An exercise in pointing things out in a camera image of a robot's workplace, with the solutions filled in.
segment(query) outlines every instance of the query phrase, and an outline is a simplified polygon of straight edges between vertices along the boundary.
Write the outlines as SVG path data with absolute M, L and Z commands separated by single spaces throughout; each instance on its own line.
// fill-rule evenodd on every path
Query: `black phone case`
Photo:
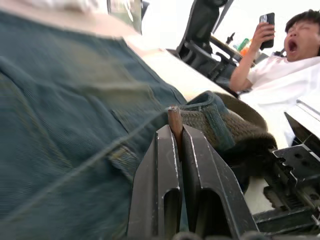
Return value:
M 272 13 L 268 13 L 266 15 L 262 15 L 260 17 L 260 23 L 262 21 L 262 19 L 264 19 L 264 16 L 266 16 L 266 21 L 269 23 L 269 24 L 272 24 L 272 25 L 275 25 L 275 13 L 272 12 Z M 274 46 L 274 39 L 272 40 L 268 40 L 268 41 L 265 41 L 261 44 L 261 47 L 260 49 L 263 50 L 263 49 L 270 49 Z

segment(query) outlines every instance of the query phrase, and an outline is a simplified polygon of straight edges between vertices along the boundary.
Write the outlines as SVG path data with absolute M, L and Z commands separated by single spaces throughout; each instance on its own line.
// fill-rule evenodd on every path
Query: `blue denim jacket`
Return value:
M 226 111 L 208 92 L 187 104 L 123 40 L 4 12 L 0 36 L 2 240 L 123 236 L 135 171 L 166 108 Z

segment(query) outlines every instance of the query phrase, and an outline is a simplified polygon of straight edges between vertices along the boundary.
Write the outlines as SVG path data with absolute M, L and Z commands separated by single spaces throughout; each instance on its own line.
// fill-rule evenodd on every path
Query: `white shirt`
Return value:
M 252 91 L 240 95 L 240 99 L 258 112 L 262 110 L 276 118 L 290 146 L 295 135 L 284 112 L 298 98 L 320 94 L 320 56 L 294 62 L 271 56 L 253 67 L 247 79 L 252 83 Z

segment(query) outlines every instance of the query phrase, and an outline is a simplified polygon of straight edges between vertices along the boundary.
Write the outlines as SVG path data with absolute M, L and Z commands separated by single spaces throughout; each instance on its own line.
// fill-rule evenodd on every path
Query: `open mouth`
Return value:
M 289 51 L 290 51 L 291 53 L 297 51 L 297 49 L 298 49 L 298 45 L 297 45 L 296 41 L 293 40 L 293 39 L 290 39 L 290 40 L 289 40 L 289 42 L 288 42 L 288 47 L 289 47 Z

